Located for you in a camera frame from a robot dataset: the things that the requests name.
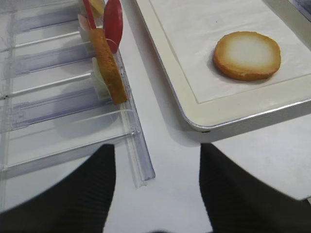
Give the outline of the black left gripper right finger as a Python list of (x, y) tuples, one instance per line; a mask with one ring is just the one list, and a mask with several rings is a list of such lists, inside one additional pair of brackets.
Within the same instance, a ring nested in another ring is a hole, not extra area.
[(269, 187), (212, 143), (200, 149), (199, 186), (215, 233), (309, 233), (311, 206)]

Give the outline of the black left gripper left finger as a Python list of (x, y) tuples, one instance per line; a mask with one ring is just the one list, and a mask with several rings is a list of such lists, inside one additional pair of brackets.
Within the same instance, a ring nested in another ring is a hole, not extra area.
[(56, 185), (0, 215), (2, 233), (101, 233), (116, 185), (115, 147), (104, 144)]

